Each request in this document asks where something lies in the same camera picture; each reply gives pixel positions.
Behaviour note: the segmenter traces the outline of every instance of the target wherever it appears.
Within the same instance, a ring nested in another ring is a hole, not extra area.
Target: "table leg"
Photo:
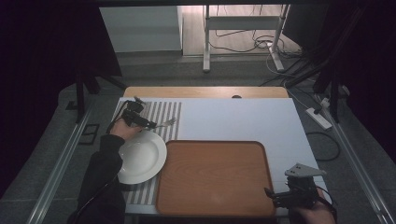
[[[276,71],[282,72],[285,70],[282,62],[279,59],[279,54],[277,50],[277,42],[279,40],[280,34],[282,33],[283,24],[285,24],[286,14],[288,13],[289,5],[285,5],[285,8],[280,12],[279,23],[276,28],[274,41],[268,49],[270,50],[271,57],[273,58],[274,64],[276,66]]]
[[[206,5],[205,11],[205,45],[204,45],[204,72],[210,71],[210,45],[209,45],[209,5]]]

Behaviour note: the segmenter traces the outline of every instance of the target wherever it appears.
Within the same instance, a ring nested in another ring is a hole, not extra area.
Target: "metal frame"
[[[91,99],[88,102],[88,108],[84,116],[80,120],[80,123],[76,124],[76,127],[70,135],[70,138],[67,141],[64,150],[61,153],[61,156],[56,161],[56,164],[52,169],[51,174],[49,175],[47,183],[41,191],[41,194],[38,197],[37,202],[35,203],[35,207],[33,208],[32,213],[30,214],[26,222],[27,224],[39,224],[43,222],[44,217],[46,216],[47,211],[50,208],[50,204],[56,193],[56,190],[58,189],[59,184],[64,177],[64,172],[67,168],[67,165],[69,164],[70,159],[73,156],[74,150],[78,144],[78,140],[81,137],[82,132],[84,131],[85,124],[87,123],[88,118],[91,115],[93,105],[94,99]]]
[[[158,7],[205,5],[356,4],[356,0],[96,0],[80,4],[94,5],[97,7]]]
[[[268,49],[276,66],[276,71],[285,70],[279,59],[277,42],[285,23],[289,5],[285,5],[280,15],[277,16],[238,16],[238,17],[210,17],[209,5],[205,8],[205,43],[204,43],[204,72],[210,71],[210,45],[209,32],[211,30],[276,30],[273,43]]]
[[[379,218],[379,221],[384,224],[394,224],[395,219],[393,218],[392,213],[390,212],[387,204],[384,201],[384,198],[381,196],[381,193],[379,192],[372,178],[364,168],[364,165],[361,163],[361,160],[356,154],[355,149],[350,144],[342,125],[335,122],[328,108],[323,108],[322,110],[324,112],[325,118],[332,124],[332,131],[335,133],[338,142],[340,142],[341,149],[343,149],[343,152],[345,153],[345,156],[349,161],[353,172],[358,178],[361,188],[373,207],[375,214]]]

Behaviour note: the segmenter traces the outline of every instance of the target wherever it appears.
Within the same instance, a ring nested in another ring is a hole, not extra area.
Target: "white wall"
[[[116,52],[181,50],[179,7],[101,7]]]

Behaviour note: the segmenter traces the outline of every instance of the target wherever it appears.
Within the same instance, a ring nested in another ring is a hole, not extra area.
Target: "wooden tray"
[[[171,216],[272,217],[272,189],[259,142],[169,141],[157,210]]]

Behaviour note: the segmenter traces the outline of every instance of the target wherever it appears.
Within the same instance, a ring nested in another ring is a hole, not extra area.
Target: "power strip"
[[[322,127],[324,130],[328,130],[332,127],[329,121],[327,121],[325,118],[323,118],[320,114],[315,114],[314,113],[315,109],[314,108],[309,108],[305,110],[305,112],[312,118],[314,119],[320,127]]]

